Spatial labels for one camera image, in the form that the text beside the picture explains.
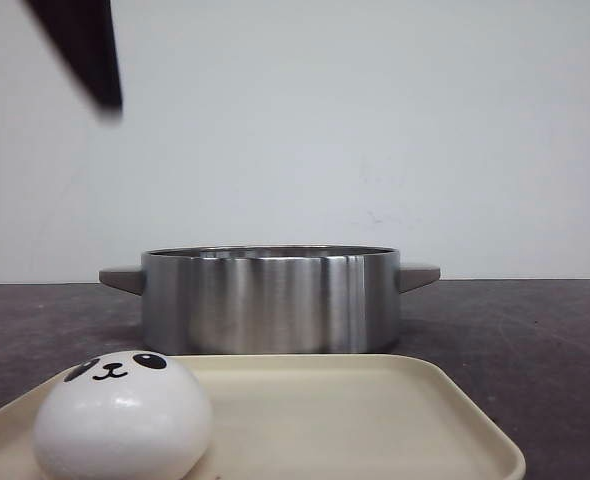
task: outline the plastic tray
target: plastic tray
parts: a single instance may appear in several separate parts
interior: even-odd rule
[[[436,366],[392,355],[175,357],[215,430],[187,479],[523,478],[522,453]],[[48,380],[0,409],[0,480],[38,480],[30,432]]]

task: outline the pot handle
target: pot handle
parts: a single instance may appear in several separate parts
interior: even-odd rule
[[[108,287],[141,295],[144,291],[144,272],[140,266],[103,268],[99,281]]]
[[[426,263],[402,263],[397,271],[397,290],[408,292],[439,280],[441,271],[435,265]]]

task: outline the dark countertop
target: dark countertop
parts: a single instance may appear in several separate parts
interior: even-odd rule
[[[440,281],[402,299],[387,353],[440,366],[521,448],[529,480],[590,479],[590,280]],[[143,348],[139,302],[94,284],[0,285],[0,407]]]

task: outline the stainless steel pot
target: stainless steel pot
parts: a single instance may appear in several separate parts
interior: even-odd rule
[[[173,355],[373,350],[399,336],[398,293],[439,276],[393,248],[302,245],[151,251],[99,279],[142,295],[145,343]]]

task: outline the tray rim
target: tray rim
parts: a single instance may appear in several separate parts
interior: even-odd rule
[[[364,359],[367,362],[375,362],[376,360],[386,361],[391,363],[414,363],[419,368],[424,368],[428,370],[432,370],[433,373],[437,374],[441,381],[444,381],[449,388],[453,390],[453,392],[459,397],[461,401],[463,401],[468,408],[472,409],[475,412],[475,415],[484,423],[486,428],[489,428],[495,434],[497,434],[505,444],[505,446],[510,450],[514,460],[515,460],[515,468],[513,471],[504,477],[504,480],[522,480],[524,475],[526,474],[526,459],[524,454],[519,449],[519,447],[511,440],[511,438],[504,433],[504,431],[499,428],[489,417],[484,413],[484,411],[477,406],[473,400],[469,398],[468,395],[442,370],[440,367],[431,363],[426,360],[422,360],[415,357],[409,357],[405,355],[394,355],[394,354],[383,354],[383,353],[357,353],[357,354],[279,354],[279,355],[271,355],[271,354],[260,354],[260,355],[168,355],[170,358],[174,359],[186,359],[190,362],[190,359],[202,359],[206,362],[213,361],[213,362],[224,362],[224,360],[235,362],[241,360],[243,362],[250,362],[252,364],[258,362],[270,362],[271,360],[286,360],[286,361],[294,361],[300,360],[303,362],[308,362],[312,360],[320,360],[322,362],[325,361],[332,361],[331,363],[341,362],[345,359],[351,359],[351,361],[356,359]],[[31,388],[28,392],[20,395],[15,400],[7,403],[6,405],[0,407],[0,415],[3,415],[6,410],[10,410],[19,402],[22,402],[25,397],[31,395],[35,390],[39,388],[43,388],[47,384],[51,384],[55,382],[58,378],[63,377],[69,370],[74,368],[76,365],[73,365],[60,373],[53,375],[52,377],[46,379],[44,382],[36,385],[35,387]]]

